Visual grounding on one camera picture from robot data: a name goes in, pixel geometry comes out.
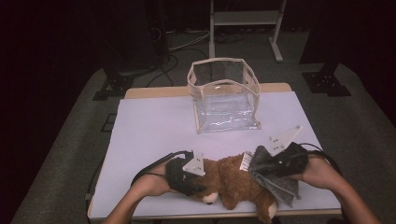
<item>brown teddy bear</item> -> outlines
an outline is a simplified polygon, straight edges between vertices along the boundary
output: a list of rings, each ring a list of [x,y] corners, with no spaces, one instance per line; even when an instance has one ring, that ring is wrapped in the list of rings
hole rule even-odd
[[[191,182],[206,186],[206,190],[191,197],[199,202],[212,204],[218,196],[225,208],[232,210],[242,201],[256,204],[257,216],[263,223],[272,223],[276,212],[276,198],[259,185],[247,171],[240,170],[243,154],[212,161],[204,159],[204,176],[196,176]]]

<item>white label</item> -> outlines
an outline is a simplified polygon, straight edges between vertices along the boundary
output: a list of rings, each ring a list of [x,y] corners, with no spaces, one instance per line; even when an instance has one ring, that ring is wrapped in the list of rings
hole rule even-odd
[[[271,146],[267,148],[267,151],[271,154],[271,156],[276,156],[277,154],[284,151],[293,139],[298,135],[298,133],[303,129],[302,126],[298,125],[292,129],[289,129],[283,133],[278,134],[277,136],[270,137]]]
[[[253,154],[249,151],[246,151],[244,153],[244,158],[242,159],[242,163],[241,166],[239,167],[239,170],[247,171],[251,162],[251,158],[253,158]]]
[[[204,176],[204,154],[198,154],[198,156],[192,158],[191,161],[187,162],[183,166],[183,171],[188,172],[193,175]]]

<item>gray carpet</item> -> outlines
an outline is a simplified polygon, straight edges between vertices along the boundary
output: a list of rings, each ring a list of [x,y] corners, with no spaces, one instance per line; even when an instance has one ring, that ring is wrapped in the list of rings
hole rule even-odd
[[[245,59],[260,82],[289,83],[324,150],[338,162],[346,179],[380,220],[395,223],[395,128],[363,88],[359,77],[341,64],[335,74],[352,96],[329,97],[310,92],[301,73],[318,71],[322,64],[298,64],[308,33],[282,32],[279,35],[283,63],[276,63],[274,59],[268,44],[269,34],[246,34],[242,41],[216,45],[217,57]],[[187,34],[169,37],[172,46],[196,38]],[[190,48],[208,54],[207,43]],[[173,55],[178,58],[178,64],[169,76],[176,86],[186,85],[191,63],[205,57],[188,49]],[[175,62],[171,59],[163,65],[164,69],[172,67]],[[137,78],[134,87],[145,87],[160,73],[158,70]],[[101,132],[101,129],[108,114],[117,113],[120,100],[120,97],[92,100],[105,79],[103,70],[92,75],[12,223],[87,223],[85,194],[96,167],[106,154],[111,135]],[[159,77],[151,86],[169,86],[169,80]],[[283,224],[324,224],[330,217],[336,216],[281,217],[280,220]],[[213,223],[213,220],[165,220],[163,223]],[[259,222],[256,218],[231,218],[221,219],[219,223]]]

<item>gray fabric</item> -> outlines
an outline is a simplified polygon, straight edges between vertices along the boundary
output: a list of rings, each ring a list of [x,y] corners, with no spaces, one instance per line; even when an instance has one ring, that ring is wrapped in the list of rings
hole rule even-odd
[[[265,147],[257,147],[253,158],[249,165],[249,172],[251,176],[263,187],[270,190],[279,202],[292,207],[294,197],[300,199],[298,194],[298,181],[287,178],[279,178],[276,175],[262,175],[260,170],[265,170],[269,167],[269,160],[271,155]]]
[[[270,190],[279,202],[289,207],[293,207],[292,202],[294,197],[301,199],[298,194],[297,180],[279,178],[274,175],[262,176],[259,173],[254,173],[252,176],[259,184]]]

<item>transparent container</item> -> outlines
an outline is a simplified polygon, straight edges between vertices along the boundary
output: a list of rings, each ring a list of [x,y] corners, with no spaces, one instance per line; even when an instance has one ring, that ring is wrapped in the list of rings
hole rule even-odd
[[[198,133],[260,129],[260,84],[242,59],[192,63],[187,75]]]

